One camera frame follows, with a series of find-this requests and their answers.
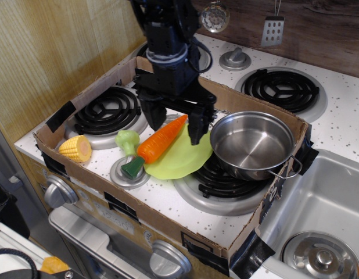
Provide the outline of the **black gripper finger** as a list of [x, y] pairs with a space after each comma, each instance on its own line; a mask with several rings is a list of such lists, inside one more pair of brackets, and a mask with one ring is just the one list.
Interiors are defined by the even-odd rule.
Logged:
[[192, 145], [197, 145], [209, 129], [209, 117], [205, 109], [194, 109], [189, 115], [188, 133]]
[[154, 131], [157, 131], [166, 120], [166, 108], [161, 101], [140, 98], [140, 103], [148, 124]]

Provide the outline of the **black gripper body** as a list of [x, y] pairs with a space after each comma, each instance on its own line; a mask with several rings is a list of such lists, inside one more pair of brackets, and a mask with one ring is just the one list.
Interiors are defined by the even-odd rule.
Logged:
[[138, 98], [161, 101], [166, 110], [169, 108], [188, 116], [194, 109], [205, 109], [211, 123], [215, 118], [217, 98], [199, 83], [197, 46], [188, 46], [185, 50], [190, 56], [176, 65], [154, 65], [153, 73], [135, 69]]

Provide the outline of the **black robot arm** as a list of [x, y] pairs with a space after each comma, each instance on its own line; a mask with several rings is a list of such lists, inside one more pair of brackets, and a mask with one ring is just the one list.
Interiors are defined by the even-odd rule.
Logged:
[[197, 145], [214, 120], [217, 100], [199, 82], [199, 49], [208, 50], [194, 37], [200, 13], [191, 1], [131, 1], [131, 6], [153, 67], [152, 72], [136, 69], [134, 77], [148, 124], [158, 130], [167, 109], [184, 113], [191, 143]]

